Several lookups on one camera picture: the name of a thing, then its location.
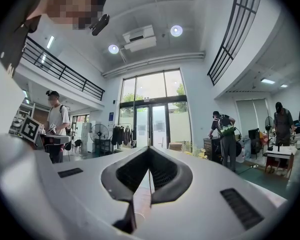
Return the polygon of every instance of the round ceiling light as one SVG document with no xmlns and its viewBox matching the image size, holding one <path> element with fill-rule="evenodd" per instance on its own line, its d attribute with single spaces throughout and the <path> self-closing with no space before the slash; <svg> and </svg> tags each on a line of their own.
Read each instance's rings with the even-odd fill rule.
<svg viewBox="0 0 300 240">
<path fill-rule="evenodd" d="M 182 35 L 183 29 L 182 27 L 175 25 L 171 28 L 171 35 L 174 37 L 180 37 Z"/>
<path fill-rule="evenodd" d="M 115 44 L 111 44 L 109 46 L 109 52 L 112 54 L 117 54 L 119 52 L 118 46 L 116 46 Z"/>
</svg>

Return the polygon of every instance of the person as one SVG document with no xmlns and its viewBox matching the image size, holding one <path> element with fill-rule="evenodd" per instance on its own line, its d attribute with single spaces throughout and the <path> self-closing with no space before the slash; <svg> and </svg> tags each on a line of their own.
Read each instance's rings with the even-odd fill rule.
<svg viewBox="0 0 300 240">
<path fill-rule="evenodd" d="M 59 93 L 56 91 L 47 92 L 48 102 L 51 105 L 51 109 L 45 124 L 46 132 L 50 129 L 50 126 L 54 124 L 56 126 L 56 134 L 66 136 L 66 128 L 70 125 L 69 114 L 67 108 L 59 102 Z M 63 162 L 63 147 L 62 145 L 50 145 L 49 154 L 53 164 Z"/>
<path fill-rule="evenodd" d="M 295 125 L 291 113 L 283 108 L 281 102 L 275 104 L 274 129 L 276 131 L 276 146 L 290 146 L 290 128 L 292 134 L 295 134 Z"/>
<path fill-rule="evenodd" d="M 20 0 L 0 26 L 0 62 L 13 78 L 28 33 L 34 33 L 42 15 L 55 24 L 86 29 L 98 23 L 106 0 Z"/>
<path fill-rule="evenodd" d="M 220 114 L 218 111 L 213 112 L 213 122 L 211 126 L 211 130 L 209 133 L 209 137 L 212 138 L 213 135 L 212 133 L 214 132 L 215 129 L 218 130 L 220 133 L 219 129 L 219 119 L 227 118 L 230 120 L 230 122 L 234 125 L 236 120 L 234 120 L 232 117 L 226 115 L 226 114 Z M 223 157 L 223 165 L 225 167 L 228 167 L 228 156 L 230 156 L 230 169 L 233 172 L 236 172 L 236 138 L 235 138 L 235 133 L 230 133 L 229 135 L 222 135 L 220 134 L 220 145 L 221 145 L 221 154 Z"/>
</svg>

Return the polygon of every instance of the black metal railing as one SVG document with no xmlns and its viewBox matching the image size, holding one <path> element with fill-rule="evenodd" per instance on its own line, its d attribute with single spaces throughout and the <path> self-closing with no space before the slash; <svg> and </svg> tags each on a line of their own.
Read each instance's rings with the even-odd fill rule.
<svg viewBox="0 0 300 240">
<path fill-rule="evenodd" d="M 259 3 L 260 0 L 233 0 L 224 38 L 207 74 L 210 76 L 213 85 L 226 72 L 244 43 L 255 19 Z"/>
<path fill-rule="evenodd" d="M 22 57 L 49 75 L 102 101 L 105 90 L 64 64 L 29 36 Z"/>
</svg>

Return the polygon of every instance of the blue sign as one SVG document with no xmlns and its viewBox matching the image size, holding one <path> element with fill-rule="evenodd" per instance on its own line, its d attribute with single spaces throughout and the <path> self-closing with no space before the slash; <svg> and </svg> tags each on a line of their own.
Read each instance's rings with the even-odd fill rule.
<svg viewBox="0 0 300 240">
<path fill-rule="evenodd" d="M 109 114 L 109 121 L 113 121 L 114 120 L 114 113 L 110 113 Z"/>
</svg>

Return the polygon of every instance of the backpack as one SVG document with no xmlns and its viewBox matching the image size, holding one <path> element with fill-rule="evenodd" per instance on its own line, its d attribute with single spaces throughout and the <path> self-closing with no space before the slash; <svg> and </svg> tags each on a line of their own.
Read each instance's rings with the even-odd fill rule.
<svg viewBox="0 0 300 240">
<path fill-rule="evenodd" d="M 61 114 L 61 116 L 62 116 L 62 108 L 63 107 L 64 107 L 64 105 L 60 106 L 60 114 Z M 71 136 L 71 129 L 65 128 L 65 134 L 67 136 Z M 72 148 L 71 143 L 72 143 L 72 140 L 70 139 L 70 142 L 64 144 L 64 149 L 70 151 L 71 148 Z"/>
<path fill-rule="evenodd" d="M 221 137 L 234 134 L 236 128 L 230 121 L 228 117 L 225 117 L 224 114 L 220 115 L 219 118 L 215 118 L 214 121 L 218 124 L 218 132 Z"/>
</svg>

